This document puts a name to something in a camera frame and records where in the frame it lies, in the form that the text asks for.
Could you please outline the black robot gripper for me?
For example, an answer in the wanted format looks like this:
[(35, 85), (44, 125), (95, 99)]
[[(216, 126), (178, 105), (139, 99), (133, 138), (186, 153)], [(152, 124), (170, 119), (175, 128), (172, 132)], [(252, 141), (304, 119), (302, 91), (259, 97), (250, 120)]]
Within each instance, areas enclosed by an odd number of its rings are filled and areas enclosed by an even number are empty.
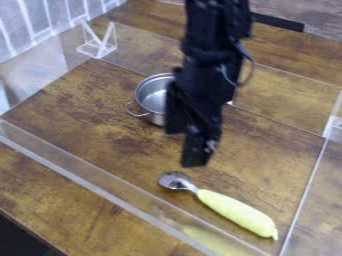
[(167, 134), (186, 136), (180, 164), (206, 166), (220, 141), (223, 105), (239, 86), (243, 54), (235, 47), (200, 49), (182, 47), (183, 63), (172, 71), (167, 87)]

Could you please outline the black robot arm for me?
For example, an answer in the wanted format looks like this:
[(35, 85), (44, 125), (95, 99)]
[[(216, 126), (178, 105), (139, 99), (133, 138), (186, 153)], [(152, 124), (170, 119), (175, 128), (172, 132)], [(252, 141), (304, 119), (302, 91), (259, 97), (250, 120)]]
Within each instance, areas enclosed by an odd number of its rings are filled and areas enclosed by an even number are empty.
[(183, 63), (167, 86), (168, 134), (182, 134), (180, 164), (204, 166), (223, 130), (223, 105), (240, 86), (242, 64), (250, 55), (240, 40), (251, 33), (248, 0), (186, 0)]

